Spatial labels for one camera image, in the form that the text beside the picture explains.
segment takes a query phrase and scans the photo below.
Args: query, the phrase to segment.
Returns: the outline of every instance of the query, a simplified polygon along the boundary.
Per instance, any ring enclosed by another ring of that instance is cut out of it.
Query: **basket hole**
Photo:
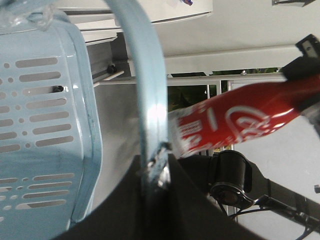
[[[57,144],[70,143],[73,140],[74,140],[73,136],[63,136],[63,137],[50,138],[50,139],[36,141],[35,145],[37,147],[45,147],[45,146],[51,146],[51,145],[57,145]]]
[[[28,109],[42,109],[42,108],[52,108],[57,106],[63,106],[67,103],[64,98],[44,100],[44,101],[34,101],[26,104]]]
[[[49,134],[49,133],[67,131],[70,129],[71,129],[71,124],[61,124],[61,125],[35,128],[32,132],[35,135],[39,135],[39,134]]]
[[[42,94],[53,94],[59,93],[64,90],[63,86],[43,86],[43,87],[33,87],[27,88],[23,90],[23,95],[25,96],[35,96],[35,95],[42,95]]]
[[[46,58],[19,60],[15,62],[15,66],[21,69],[21,68],[32,68],[32,67],[39,67],[39,66],[55,65],[57,63],[58,63],[58,59],[56,57],[46,57]]]
[[[0,140],[15,139],[17,136],[17,133],[15,133],[14,131],[0,133]]]
[[[5,179],[0,179],[0,184],[13,184],[18,181],[18,178],[12,177],[12,178],[5,178]]]
[[[8,106],[0,106],[0,114],[5,114],[10,112],[10,108]]]
[[[61,191],[46,191],[46,192],[37,192],[37,193],[29,193],[23,196],[24,199],[35,199],[35,198],[44,198],[44,197],[52,197],[52,196],[62,196],[69,194],[69,190],[61,190]]]
[[[34,208],[53,207],[66,204],[66,200],[40,201],[32,203],[22,203],[15,207],[17,210],[27,210]]]
[[[7,187],[0,187],[0,193],[6,193],[12,190],[12,187],[7,186]]]
[[[44,188],[57,188],[57,187],[66,187],[72,184],[71,181],[63,181],[63,182],[54,182],[54,183],[43,183],[43,184],[34,184],[30,185],[29,189],[44,189]]]
[[[0,100],[5,99],[7,94],[5,92],[0,92]]]
[[[60,77],[61,77],[61,73],[60,72],[51,71],[51,72],[40,72],[40,73],[21,75],[19,77],[19,80],[22,83],[27,83],[27,82],[59,79]]]
[[[12,119],[0,120],[0,127],[8,127],[14,124]]]
[[[13,144],[8,146],[0,146],[0,153],[9,153],[20,150],[19,144]]]
[[[11,205],[8,205],[8,206],[5,206],[5,207],[3,208],[3,210],[8,211],[8,210],[10,210],[11,208],[12,208],[12,206],[11,206]]]
[[[75,176],[74,173],[52,174],[52,175],[35,176],[33,180],[44,181],[44,180],[56,180],[56,179],[71,179],[74,176]]]

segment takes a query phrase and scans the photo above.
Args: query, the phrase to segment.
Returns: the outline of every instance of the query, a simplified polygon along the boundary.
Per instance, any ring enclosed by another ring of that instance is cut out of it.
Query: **basket handle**
[[[141,167],[168,141],[167,77],[156,31],[137,0],[105,0],[132,53],[137,79]]]

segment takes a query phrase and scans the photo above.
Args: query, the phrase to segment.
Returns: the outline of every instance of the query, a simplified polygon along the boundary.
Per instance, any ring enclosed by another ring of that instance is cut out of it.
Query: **black cable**
[[[307,231],[304,231],[304,233],[298,237],[296,240],[302,240],[304,238],[306,238],[307,236],[309,236],[314,230],[320,228],[320,223],[314,227],[309,228]]]
[[[230,215],[229,217],[233,220],[235,219],[241,212],[243,209],[240,209],[239,211],[237,211],[235,214]]]
[[[225,207],[224,207],[220,202],[218,202],[218,204],[219,204],[219,207],[221,208],[222,212],[223,212],[225,215],[228,216],[228,213],[226,212]]]
[[[242,214],[250,214],[250,213],[255,213],[255,212],[263,212],[263,211],[272,211],[272,210],[277,210],[276,208],[260,208],[260,209],[253,209],[253,210],[248,210],[248,211],[238,211],[235,214],[230,215],[229,217],[231,219],[234,219],[236,216],[242,215]]]

